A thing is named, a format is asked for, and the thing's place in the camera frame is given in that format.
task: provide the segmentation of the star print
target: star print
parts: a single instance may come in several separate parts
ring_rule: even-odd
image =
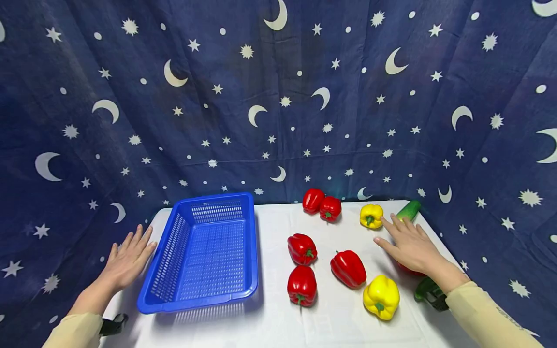
[[[54,27],[52,27],[52,29],[50,29],[50,30],[49,30],[48,28],[45,28],[45,29],[46,29],[46,31],[47,31],[47,33],[48,33],[48,34],[46,35],[46,37],[51,38],[53,43],[56,43],[56,41],[62,42],[62,40],[60,39],[60,36],[61,36],[62,34],[57,33],[56,30],[54,29]]]
[[[437,81],[439,82],[439,79],[441,77],[443,77],[443,75],[441,75],[442,71],[437,72],[437,70],[435,70],[435,72],[433,73],[433,75],[430,75],[430,77],[432,78],[431,81]]]
[[[321,23],[319,24],[314,24],[314,28],[312,29],[314,31],[314,36],[319,35],[321,36],[321,30],[323,28],[321,28]]]
[[[487,205],[487,203],[484,202],[484,199],[480,197],[478,197],[476,203],[478,204],[478,208],[482,208],[482,209],[484,209],[484,207]]]
[[[91,210],[91,209],[96,210],[96,208],[97,208],[98,206],[99,206],[99,205],[97,204],[97,201],[96,201],[96,200],[91,200],[91,203],[89,203],[89,210]]]
[[[108,80],[109,77],[112,77],[108,70],[104,69],[103,67],[101,67],[101,70],[98,70],[98,72],[101,73],[101,78],[106,77],[106,79]]]
[[[197,43],[197,39],[195,39],[195,40],[193,40],[193,41],[192,41],[192,40],[189,40],[189,45],[188,45],[188,47],[190,47],[190,48],[192,49],[192,52],[193,52],[193,51],[199,52],[199,49],[198,49],[199,46],[201,46],[201,45]]]
[[[17,277],[17,271],[23,269],[24,267],[21,267],[19,264],[21,263],[21,260],[19,260],[16,263],[13,263],[13,261],[9,262],[9,266],[6,268],[3,268],[2,270],[6,273],[4,275],[4,278],[8,277],[8,276],[14,276]]]
[[[222,91],[224,88],[221,87],[221,84],[213,85],[213,87],[214,87],[214,88],[213,88],[213,91],[214,91],[215,95],[217,95],[217,94],[222,94],[221,91]]]
[[[431,35],[429,35],[429,37],[432,37],[433,35],[435,36],[439,36],[439,32],[442,32],[443,29],[441,29],[441,24],[439,24],[438,26],[436,26],[435,24],[433,25],[433,29],[428,30],[428,32],[431,33]]]
[[[501,221],[503,221],[503,223],[502,223],[501,225],[502,225],[502,226],[505,226],[506,229],[507,229],[507,231],[508,231],[509,229],[515,229],[515,228],[513,227],[513,225],[514,225],[515,223],[512,222],[512,221],[510,221],[509,218],[501,219]]]
[[[331,68],[335,68],[335,70],[336,70],[336,68],[340,67],[340,61],[337,60],[336,58],[331,63],[333,63],[333,66],[331,66]]]
[[[38,236],[39,239],[41,239],[42,237],[48,237],[47,231],[50,229],[50,227],[46,227],[45,224],[42,224],[42,226],[35,226],[35,228],[37,229],[37,231],[33,234],[33,236]]]

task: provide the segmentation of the blue plastic basket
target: blue plastic basket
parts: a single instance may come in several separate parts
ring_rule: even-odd
[[[241,301],[258,285],[250,193],[178,202],[138,298],[141,313],[176,312]]]

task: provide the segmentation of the dark blue backdrop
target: dark blue backdrop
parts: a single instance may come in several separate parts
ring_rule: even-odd
[[[557,0],[285,2],[0,4],[5,346],[38,346],[158,209],[312,187],[420,199],[555,345]]]

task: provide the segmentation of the crescent moon print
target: crescent moon print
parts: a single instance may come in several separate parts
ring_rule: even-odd
[[[101,99],[93,105],[93,110],[91,113],[95,112],[97,109],[107,109],[112,114],[112,124],[115,124],[120,117],[120,110],[113,101],[108,99]]]
[[[60,156],[60,154],[54,152],[45,152],[40,154],[35,159],[35,169],[37,169],[37,173],[42,176],[44,179],[51,181],[51,182],[60,182],[62,179],[59,179],[52,175],[50,169],[48,168],[48,163],[53,157]]]
[[[284,28],[284,26],[286,25],[286,20],[288,19],[288,11],[286,10],[286,5],[284,4],[283,0],[278,0],[278,8],[279,10],[277,19],[272,22],[263,19],[265,21],[265,24],[267,24],[267,27],[275,31],[279,31]]]
[[[167,79],[170,86],[174,87],[182,87],[186,82],[188,82],[187,77],[184,80],[180,80],[172,74],[172,71],[170,70],[170,59],[164,64],[164,78]]]
[[[277,176],[276,178],[271,178],[271,180],[280,183],[280,182],[283,182],[284,179],[286,179],[286,171],[281,166],[278,166],[278,168],[280,169],[280,175]]]
[[[394,63],[394,56],[397,55],[398,50],[400,50],[400,47],[398,47],[396,50],[394,50],[389,57],[387,58],[387,61],[385,62],[385,71],[389,74],[389,75],[396,75],[399,72],[403,71],[404,69],[406,69],[406,67],[408,66],[408,64],[406,64],[405,66],[397,66]]]
[[[331,94],[329,93],[329,89],[326,87],[321,87],[316,90],[311,96],[320,95],[323,97],[323,106],[319,109],[319,111],[323,110],[327,104],[329,103],[329,99],[331,99]]]

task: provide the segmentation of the white table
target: white table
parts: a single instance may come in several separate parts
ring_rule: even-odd
[[[257,292],[245,303],[173,314],[142,315],[135,306],[143,279],[116,295],[104,317],[129,315],[121,334],[103,339],[101,347],[135,348],[244,348],[244,347],[475,347],[449,311],[437,312],[416,303],[413,292],[419,282],[401,271],[374,242],[390,238],[386,229],[372,231],[359,224],[360,208],[375,203],[385,216],[398,212],[407,201],[343,203],[342,218],[327,224],[319,215],[307,215],[301,204],[258,205],[260,278]],[[151,225],[152,240],[159,240],[170,208],[157,213]],[[422,225],[441,254],[458,265],[425,219]],[[314,264],[317,303],[302,308],[290,302],[286,283],[294,264],[286,239],[308,234],[319,258]],[[390,322],[381,322],[362,304],[363,288],[350,290],[332,274],[329,262],[335,250],[353,250],[365,265],[368,283],[379,274],[393,279],[400,289],[400,305]]]

